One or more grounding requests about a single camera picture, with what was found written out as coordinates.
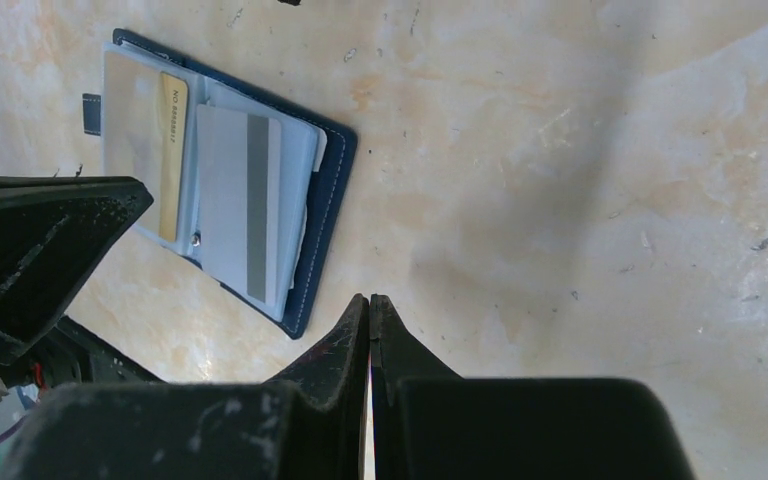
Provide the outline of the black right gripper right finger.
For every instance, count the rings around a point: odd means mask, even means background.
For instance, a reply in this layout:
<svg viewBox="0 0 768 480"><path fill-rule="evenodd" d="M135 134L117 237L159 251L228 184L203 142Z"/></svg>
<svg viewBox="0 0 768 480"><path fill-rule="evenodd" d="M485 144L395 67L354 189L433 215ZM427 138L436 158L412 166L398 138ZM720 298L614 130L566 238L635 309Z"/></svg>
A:
<svg viewBox="0 0 768 480"><path fill-rule="evenodd" d="M689 479L669 415L624 378L465 378L370 301L380 479Z"/></svg>

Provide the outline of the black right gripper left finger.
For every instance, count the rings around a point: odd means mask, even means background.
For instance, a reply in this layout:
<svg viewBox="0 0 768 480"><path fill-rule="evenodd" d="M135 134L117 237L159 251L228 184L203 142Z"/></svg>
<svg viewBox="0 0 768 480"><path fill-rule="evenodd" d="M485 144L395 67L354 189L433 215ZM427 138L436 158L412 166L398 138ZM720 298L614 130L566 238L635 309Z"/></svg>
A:
<svg viewBox="0 0 768 480"><path fill-rule="evenodd" d="M72 384L19 430L1 479L359 479L369 302L256 384Z"/></svg>

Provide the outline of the blue leather card holder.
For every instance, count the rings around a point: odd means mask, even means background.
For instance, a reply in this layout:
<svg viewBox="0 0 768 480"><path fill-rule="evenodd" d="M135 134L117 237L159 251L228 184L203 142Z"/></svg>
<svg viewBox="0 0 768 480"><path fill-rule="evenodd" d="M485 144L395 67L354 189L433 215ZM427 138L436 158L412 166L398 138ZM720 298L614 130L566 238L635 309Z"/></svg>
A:
<svg viewBox="0 0 768 480"><path fill-rule="evenodd" d="M102 67L101 93L83 98L84 130L102 141L106 175L136 178L153 197L153 204L137 222L137 230L198 267L289 338L300 338L311 317L347 189L357 134L346 125L126 29L116 29L103 45ZM189 87L175 242L159 236L161 72L184 80ZM281 124L277 298L272 305L237 294L201 266L196 120L200 105L261 115Z"/></svg>

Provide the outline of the white magnetic stripe card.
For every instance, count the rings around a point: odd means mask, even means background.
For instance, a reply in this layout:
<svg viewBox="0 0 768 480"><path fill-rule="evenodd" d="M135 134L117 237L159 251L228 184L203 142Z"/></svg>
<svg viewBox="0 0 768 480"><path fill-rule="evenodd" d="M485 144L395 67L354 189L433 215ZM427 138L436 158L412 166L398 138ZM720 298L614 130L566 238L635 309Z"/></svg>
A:
<svg viewBox="0 0 768 480"><path fill-rule="evenodd" d="M209 105L196 111L203 270L237 294L277 298L278 120Z"/></svg>

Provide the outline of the yellow credit card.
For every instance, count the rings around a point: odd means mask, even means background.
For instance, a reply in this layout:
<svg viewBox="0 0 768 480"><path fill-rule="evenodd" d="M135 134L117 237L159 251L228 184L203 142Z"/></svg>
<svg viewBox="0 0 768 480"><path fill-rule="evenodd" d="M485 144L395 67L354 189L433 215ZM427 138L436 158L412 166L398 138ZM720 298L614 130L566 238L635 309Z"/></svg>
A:
<svg viewBox="0 0 768 480"><path fill-rule="evenodd" d="M184 80L166 72L161 72L159 78L158 111L162 133L159 236L175 242L189 87Z"/></svg>

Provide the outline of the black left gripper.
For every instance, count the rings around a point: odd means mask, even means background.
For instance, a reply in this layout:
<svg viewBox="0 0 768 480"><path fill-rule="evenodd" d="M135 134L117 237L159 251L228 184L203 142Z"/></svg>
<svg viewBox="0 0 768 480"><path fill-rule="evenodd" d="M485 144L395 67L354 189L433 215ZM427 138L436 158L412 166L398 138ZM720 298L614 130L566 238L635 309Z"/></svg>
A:
<svg viewBox="0 0 768 480"><path fill-rule="evenodd" d="M132 177L0 176L0 403L13 387L160 380L61 317L152 203Z"/></svg>

